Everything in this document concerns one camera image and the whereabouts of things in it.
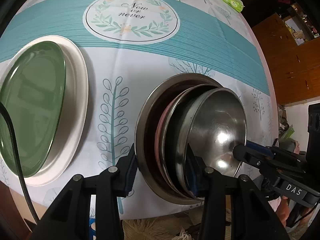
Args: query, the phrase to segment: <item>tablecloth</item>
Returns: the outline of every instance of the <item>tablecloth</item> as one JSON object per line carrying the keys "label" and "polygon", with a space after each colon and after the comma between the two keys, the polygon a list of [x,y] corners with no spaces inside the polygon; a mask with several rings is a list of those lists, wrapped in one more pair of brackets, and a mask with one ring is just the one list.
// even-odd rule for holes
{"label": "tablecloth", "polygon": [[[69,167],[46,186],[28,186],[35,202],[49,206],[74,174],[99,174],[126,155],[143,103],[177,73],[205,74],[233,90],[244,106],[247,139],[271,145],[277,137],[274,91],[261,49],[241,14],[222,0],[27,0],[0,38],[0,76],[19,49],[49,34],[67,37],[80,48],[89,103]],[[245,164],[242,173],[252,179],[259,174]],[[22,194],[19,180],[1,159],[0,180]],[[91,217],[94,204],[93,196]],[[159,198],[139,171],[132,192],[118,198],[118,205],[121,219],[194,207]]]}

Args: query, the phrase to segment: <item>stacked plates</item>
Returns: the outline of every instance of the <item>stacked plates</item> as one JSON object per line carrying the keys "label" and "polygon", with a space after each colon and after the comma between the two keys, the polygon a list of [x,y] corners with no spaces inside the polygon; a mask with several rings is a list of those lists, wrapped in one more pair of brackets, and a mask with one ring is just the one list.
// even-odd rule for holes
{"label": "stacked plates", "polygon": [[[13,122],[25,181],[48,184],[67,168],[81,137],[88,104],[84,58],[67,38],[44,36],[12,58],[0,83],[0,101]],[[1,156],[16,175],[2,117],[0,130]]]}
{"label": "stacked plates", "polygon": [[173,76],[145,102],[135,131],[139,169],[150,188],[176,204],[197,198],[188,183],[188,145],[223,175],[236,176],[241,163],[233,148],[246,142],[246,118],[239,98],[215,80],[196,73]]}

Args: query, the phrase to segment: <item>screw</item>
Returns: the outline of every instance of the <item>screw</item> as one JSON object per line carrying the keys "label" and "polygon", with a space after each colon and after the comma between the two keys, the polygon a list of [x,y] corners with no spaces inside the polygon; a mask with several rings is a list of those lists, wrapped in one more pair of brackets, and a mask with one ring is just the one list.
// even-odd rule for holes
{"label": "screw", "polygon": [[111,172],[111,173],[114,173],[118,170],[118,168],[116,166],[111,166],[108,168],[108,171]]}
{"label": "screw", "polygon": [[240,179],[243,180],[243,181],[248,181],[250,178],[249,178],[248,175],[241,174],[241,175],[240,175]]}
{"label": "screw", "polygon": [[204,171],[205,171],[206,173],[210,174],[210,173],[213,173],[213,172],[214,172],[214,169],[213,169],[212,167],[205,167],[205,168],[204,168]]}
{"label": "screw", "polygon": [[82,175],[76,174],[76,175],[74,175],[74,176],[72,177],[72,179],[73,179],[74,181],[78,181],[78,180],[81,179],[81,177],[82,177]]}

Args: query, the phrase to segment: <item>floor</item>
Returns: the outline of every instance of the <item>floor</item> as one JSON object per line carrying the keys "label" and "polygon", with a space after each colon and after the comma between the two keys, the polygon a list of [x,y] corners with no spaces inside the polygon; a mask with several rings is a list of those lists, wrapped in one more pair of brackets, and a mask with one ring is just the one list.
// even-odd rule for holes
{"label": "floor", "polygon": [[[27,205],[27,202],[24,198],[24,196],[20,195],[19,193],[15,192],[14,190],[10,189],[12,198],[17,206],[18,211],[20,212],[20,215],[22,216],[22,218],[25,218],[31,222],[35,222],[35,220],[33,219],[31,212],[29,210],[29,207]],[[33,206],[36,209],[36,212],[38,214],[38,217],[41,219],[42,216],[44,215],[45,211],[47,210],[47,207],[40,205],[36,202],[32,202]]]}

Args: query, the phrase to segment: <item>wooden door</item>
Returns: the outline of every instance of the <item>wooden door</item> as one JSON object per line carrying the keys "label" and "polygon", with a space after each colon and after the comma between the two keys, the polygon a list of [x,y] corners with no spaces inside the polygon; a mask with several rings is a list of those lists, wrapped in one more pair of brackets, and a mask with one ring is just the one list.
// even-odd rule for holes
{"label": "wooden door", "polygon": [[308,70],[315,97],[320,96],[320,66]]}
{"label": "wooden door", "polygon": [[288,75],[274,82],[274,88],[277,103],[281,105],[314,97],[308,71]]}
{"label": "wooden door", "polygon": [[295,51],[282,50],[280,55],[266,58],[272,77],[282,79],[284,75],[294,75],[301,71],[300,63],[297,60]]}
{"label": "wooden door", "polygon": [[289,31],[280,29],[269,37],[258,40],[263,54],[267,58],[281,56],[284,51],[292,50],[296,47],[296,42],[292,38]]}
{"label": "wooden door", "polygon": [[285,25],[282,23],[281,18],[275,13],[264,21],[252,27],[252,31],[257,37],[257,40],[260,41],[264,38],[270,37],[284,27]]}
{"label": "wooden door", "polygon": [[320,65],[320,38],[307,41],[296,49],[298,60],[305,70]]}

